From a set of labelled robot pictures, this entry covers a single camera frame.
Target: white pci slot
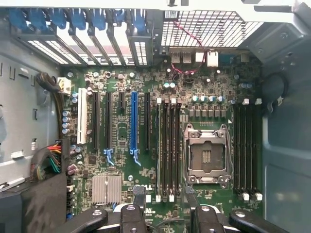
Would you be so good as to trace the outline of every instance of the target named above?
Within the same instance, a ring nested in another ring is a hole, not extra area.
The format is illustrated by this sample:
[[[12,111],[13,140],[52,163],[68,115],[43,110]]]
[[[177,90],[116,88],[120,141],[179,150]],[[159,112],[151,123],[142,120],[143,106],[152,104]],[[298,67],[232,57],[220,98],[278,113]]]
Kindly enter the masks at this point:
[[[86,143],[86,93],[87,90],[85,88],[79,88],[77,144]]]

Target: cpu socket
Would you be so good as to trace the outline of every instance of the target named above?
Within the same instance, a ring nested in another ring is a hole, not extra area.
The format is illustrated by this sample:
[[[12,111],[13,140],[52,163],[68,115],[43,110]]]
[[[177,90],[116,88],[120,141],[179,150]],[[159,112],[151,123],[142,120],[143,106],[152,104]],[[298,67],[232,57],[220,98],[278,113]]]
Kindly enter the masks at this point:
[[[230,135],[226,125],[219,130],[184,130],[184,158],[187,158],[188,184],[218,183],[227,188],[231,180]]]

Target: ventilation grille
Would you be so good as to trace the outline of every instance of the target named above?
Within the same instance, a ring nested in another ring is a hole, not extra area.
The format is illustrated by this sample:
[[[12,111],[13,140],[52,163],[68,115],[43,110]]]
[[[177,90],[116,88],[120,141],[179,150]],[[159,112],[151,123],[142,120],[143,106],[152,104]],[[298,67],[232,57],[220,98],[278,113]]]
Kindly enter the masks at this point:
[[[263,23],[245,22],[236,12],[183,11],[178,24],[200,40],[204,47],[237,47]],[[174,22],[163,23],[162,46],[200,47]]]

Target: motherboard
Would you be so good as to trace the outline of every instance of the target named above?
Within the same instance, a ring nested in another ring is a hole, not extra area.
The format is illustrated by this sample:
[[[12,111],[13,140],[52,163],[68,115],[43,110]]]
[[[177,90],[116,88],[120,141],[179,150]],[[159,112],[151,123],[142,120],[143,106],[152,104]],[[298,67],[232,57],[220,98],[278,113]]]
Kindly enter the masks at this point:
[[[165,61],[150,69],[65,67],[68,216],[132,203],[136,185],[146,188],[145,219],[154,224],[189,213],[188,185],[225,215],[261,216],[261,64],[226,60],[189,74]]]

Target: red wire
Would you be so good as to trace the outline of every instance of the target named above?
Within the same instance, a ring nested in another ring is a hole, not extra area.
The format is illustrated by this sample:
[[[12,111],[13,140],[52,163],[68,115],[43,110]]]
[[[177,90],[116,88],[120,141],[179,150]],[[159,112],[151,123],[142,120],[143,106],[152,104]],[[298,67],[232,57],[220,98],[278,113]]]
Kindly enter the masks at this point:
[[[197,69],[188,70],[188,71],[181,71],[181,70],[177,69],[177,68],[174,66],[173,63],[172,63],[172,68],[173,68],[174,71],[176,71],[176,72],[178,72],[178,73],[180,73],[180,74],[191,74],[191,73],[195,73],[195,72],[197,72],[197,71],[200,69],[200,67],[201,67],[201,66],[205,63],[205,61],[206,61],[206,55],[207,55],[207,54],[206,54],[206,51],[205,51],[205,47],[203,46],[202,42],[201,42],[198,38],[196,38],[194,35],[192,35],[190,32],[188,32],[188,31],[187,31],[186,29],[184,29],[182,26],[180,26],[180,24],[178,24],[177,22],[174,22],[174,26],[176,26],[176,27],[178,27],[179,29],[183,30],[187,35],[189,35],[191,38],[195,39],[195,40],[199,43],[199,45],[203,48],[203,50],[204,50],[204,55],[203,55],[202,62],[201,62],[200,66],[199,66]]]

